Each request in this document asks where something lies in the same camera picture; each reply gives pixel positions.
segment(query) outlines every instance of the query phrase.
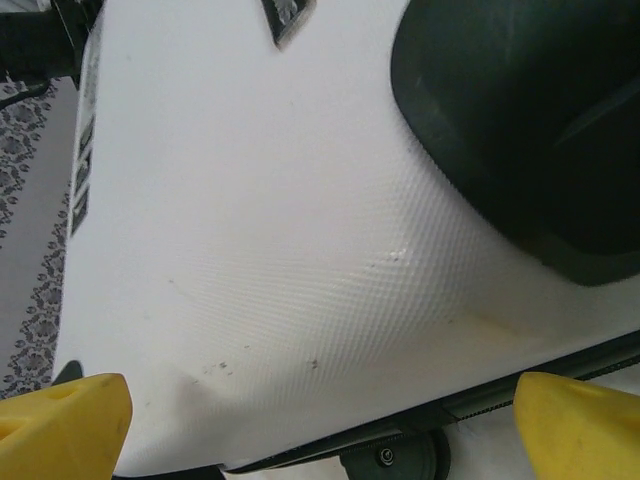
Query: gray floor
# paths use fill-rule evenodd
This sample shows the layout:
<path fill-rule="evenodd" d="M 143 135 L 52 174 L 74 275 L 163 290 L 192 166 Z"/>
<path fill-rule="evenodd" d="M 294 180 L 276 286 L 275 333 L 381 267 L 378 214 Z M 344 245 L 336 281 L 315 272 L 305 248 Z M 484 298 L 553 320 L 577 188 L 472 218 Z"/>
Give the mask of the gray floor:
<path fill-rule="evenodd" d="M 0 85 L 0 98 L 14 93 Z M 62 300 L 76 91 L 0 112 L 0 398 L 50 381 Z"/>

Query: black bolt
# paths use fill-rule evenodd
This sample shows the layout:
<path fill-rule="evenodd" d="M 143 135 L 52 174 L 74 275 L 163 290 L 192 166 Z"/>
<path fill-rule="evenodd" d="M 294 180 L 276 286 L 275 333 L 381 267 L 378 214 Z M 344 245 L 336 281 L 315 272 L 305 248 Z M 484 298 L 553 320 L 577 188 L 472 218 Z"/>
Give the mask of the black bolt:
<path fill-rule="evenodd" d="M 378 450 L 378 461 L 381 467 L 390 467 L 393 465 L 395 455 L 390 448 L 381 448 Z"/>

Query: black wheel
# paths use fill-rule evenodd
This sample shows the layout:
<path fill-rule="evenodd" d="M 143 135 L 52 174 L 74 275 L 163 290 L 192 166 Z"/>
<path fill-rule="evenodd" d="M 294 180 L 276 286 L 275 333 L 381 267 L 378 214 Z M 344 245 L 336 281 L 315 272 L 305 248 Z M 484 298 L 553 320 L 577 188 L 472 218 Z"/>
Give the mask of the black wheel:
<path fill-rule="evenodd" d="M 436 474 L 433 480 L 447 480 L 451 469 L 451 448 L 449 440 L 442 429 L 431 432 L 431 439 L 436 452 Z"/>

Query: scratch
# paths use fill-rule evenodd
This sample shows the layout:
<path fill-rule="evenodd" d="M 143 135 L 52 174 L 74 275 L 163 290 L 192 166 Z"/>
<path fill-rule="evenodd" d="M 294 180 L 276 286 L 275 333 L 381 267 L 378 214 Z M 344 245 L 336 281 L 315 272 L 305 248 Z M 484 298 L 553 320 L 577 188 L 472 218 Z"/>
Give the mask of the scratch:
<path fill-rule="evenodd" d="M 175 289 L 176 292 L 178 292 L 180 295 L 182 295 L 183 297 L 185 297 L 188 300 L 191 300 L 192 302 L 197 302 L 198 299 L 193 296 L 191 293 L 187 292 L 186 290 L 183 290 L 176 282 L 173 278 L 169 279 L 169 284 Z"/>

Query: white plastic panel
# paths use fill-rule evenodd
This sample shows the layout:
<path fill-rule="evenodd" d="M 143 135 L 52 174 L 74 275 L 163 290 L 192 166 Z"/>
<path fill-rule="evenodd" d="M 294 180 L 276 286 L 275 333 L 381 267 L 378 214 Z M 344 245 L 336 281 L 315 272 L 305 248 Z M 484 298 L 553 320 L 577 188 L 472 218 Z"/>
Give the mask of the white plastic panel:
<path fill-rule="evenodd" d="M 121 372 L 117 473 L 239 467 L 639 327 L 458 195 L 393 101 L 405 0 L 110 0 L 56 368 Z"/>

